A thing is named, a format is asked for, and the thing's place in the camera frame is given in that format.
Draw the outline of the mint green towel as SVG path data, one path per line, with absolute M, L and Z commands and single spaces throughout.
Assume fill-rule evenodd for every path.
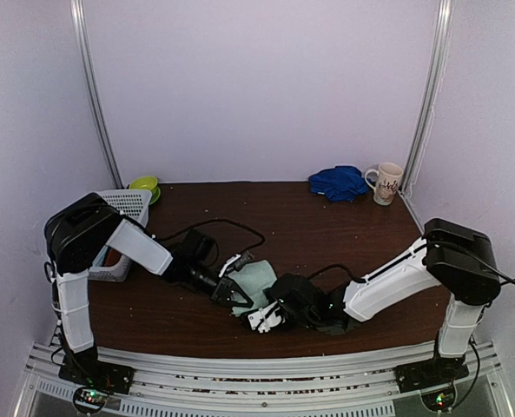
M 254 303 L 251 308 L 232 307 L 231 313 L 236 318 L 265 308 L 269 301 L 264 291 L 272 287 L 277 280 L 276 273 L 268 261 L 249 263 L 241 271 L 232 272 L 229 278 L 235 281 Z

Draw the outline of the blue cloth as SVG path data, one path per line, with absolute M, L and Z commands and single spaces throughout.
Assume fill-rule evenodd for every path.
M 369 190 L 362 172 L 351 165 L 323 169 L 309 176 L 308 183 L 312 193 L 323 195 L 331 202 L 352 202 Z

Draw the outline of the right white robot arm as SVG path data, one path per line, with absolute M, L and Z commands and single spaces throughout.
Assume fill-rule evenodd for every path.
M 485 306 L 500 294 L 496 268 L 488 235 L 433 218 L 406 251 L 329 293 L 310 277 L 285 274 L 266 294 L 281 318 L 339 335 L 421 291 L 446 288 L 451 297 L 438 333 L 438 353 L 424 367 L 425 377 L 440 384 L 457 370 Z

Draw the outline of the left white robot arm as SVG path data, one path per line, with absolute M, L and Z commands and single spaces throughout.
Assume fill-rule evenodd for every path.
M 65 364 L 86 386 L 98 384 L 104 368 L 89 321 L 89 271 L 103 247 L 109 247 L 165 281 L 202 291 L 224 307 L 251 308 L 252 298 L 229 277 L 251 261 L 247 248 L 213 271 L 204 262 L 217 244 L 193 224 L 179 231 L 171 248 L 141 223 L 113 208 L 95 192 L 85 195 L 46 223 L 44 236 L 61 321 Z

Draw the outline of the rust brown folded towel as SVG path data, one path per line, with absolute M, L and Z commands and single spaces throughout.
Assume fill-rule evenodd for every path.
M 116 251 L 113 248 L 108 248 L 106 251 L 106 254 L 103 258 L 103 266 L 105 268 L 110 268 L 115 266 L 121 259 L 122 254 L 118 251 Z

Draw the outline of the white plastic perforated basket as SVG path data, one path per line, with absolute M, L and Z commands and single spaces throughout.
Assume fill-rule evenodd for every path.
M 146 189 L 115 189 L 98 191 L 97 194 L 119 212 L 139 222 L 143 227 L 149 221 L 149 203 L 151 192 Z M 132 261 L 120 255 L 109 266 L 104 263 L 110 258 L 110 248 L 103 247 L 89 270 L 91 281 L 123 282 L 127 278 Z

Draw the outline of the lime green bowl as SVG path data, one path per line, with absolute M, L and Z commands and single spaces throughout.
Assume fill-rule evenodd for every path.
M 159 180 L 157 177 L 155 177 L 153 175 L 146 175 L 146 176 L 136 178 L 132 183 L 130 183 L 129 189 L 141 189 L 141 190 L 150 191 L 151 192 L 151 198 L 149 201 L 150 205 L 155 204 L 161 197 L 161 193 L 162 193 L 160 186 L 159 186 Z

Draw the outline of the white printed mug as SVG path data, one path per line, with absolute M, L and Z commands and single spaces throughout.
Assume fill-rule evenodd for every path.
M 393 162 L 383 162 L 376 169 L 368 169 L 363 175 L 366 185 L 373 190 L 373 200 L 381 206 L 389 206 L 397 195 L 403 168 Z

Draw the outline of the right circuit board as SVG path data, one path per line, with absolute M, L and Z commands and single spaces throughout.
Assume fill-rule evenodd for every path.
M 445 387 L 421 395 L 423 405 L 431 412 L 445 412 L 456 402 L 457 393 L 454 387 Z

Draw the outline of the circuit board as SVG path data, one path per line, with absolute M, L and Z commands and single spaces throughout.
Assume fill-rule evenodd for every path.
M 98 413 L 107 404 L 110 394 L 93 387 L 79 387 L 72 394 L 72 404 L 84 414 Z
M 423 405 L 431 412 L 445 412 L 456 402 L 457 393 L 454 387 L 445 387 L 421 395 Z

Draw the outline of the left circuit board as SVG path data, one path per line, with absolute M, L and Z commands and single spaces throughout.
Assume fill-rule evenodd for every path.
M 110 394 L 93 387 L 79 387 L 72 394 L 72 404 L 84 414 L 98 413 L 107 404 Z

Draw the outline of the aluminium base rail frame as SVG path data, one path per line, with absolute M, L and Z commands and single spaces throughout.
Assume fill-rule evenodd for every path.
M 56 337 L 35 343 L 10 416 L 81 416 L 76 386 L 58 379 Z M 273 360 L 196 359 L 99 348 L 101 359 L 135 369 L 128 395 L 106 401 L 95 416 L 515 416 L 497 352 L 477 346 L 479 375 L 450 414 L 426 407 L 422 394 L 402 393 L 393 369 L 426 360 L 433 343 L 358 354 Z

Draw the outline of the right aluminium corner post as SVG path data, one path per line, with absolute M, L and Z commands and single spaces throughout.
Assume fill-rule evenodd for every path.
M 420 165 L 425 153 L 436 95 L 438 94 L 442 73 L 446 65 L 446 51 L 451 28 L 452 7 L 453 1 L 451 0 L 439 1 L 426 86 L 401 185 L 401 189 L 405 195 L 412 193 L 412 188 L 417 181 Z

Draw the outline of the aluminium corner post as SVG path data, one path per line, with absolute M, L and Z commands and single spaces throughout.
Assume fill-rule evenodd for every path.
M 89 34 L 85 19 L 84 1 L 71 0 L 69 4 L 97 139 L 100 143 L 102 156 L 114 186 L 117 189 L 123 189 L 124 184 L 122 176 L 120 175 L 115 152 L 109 138 L 107 123 L 102 109 L 102 101 L 97 88 L 95 68 L 89 46 Z
M 425 153 L 436 95 L 438 94 L 442 73 L 446 65 L 446 51 L 451 28 L 452 7 L 453 1 L 451 0 L 439 1 L 426 86 L 401 185 L 401 189 L 405 195 L 412 193 L 412 188 L 417 181 L 420 165 Z

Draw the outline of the left aluminium corner post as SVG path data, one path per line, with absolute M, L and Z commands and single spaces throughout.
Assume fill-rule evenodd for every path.
M 115 152 L 109 138 L 107 123 L 102 109 L 102 101 L 97 88 L 95 68 L 89 46 L 89 34 L 85 19 L 84 1 L 71 0 L 69 4 L 97 139 L 100 143 L 102 156 L 114 186 L 117 189 L 123 189 L 124 184 L 122 176 L 120 175 Z

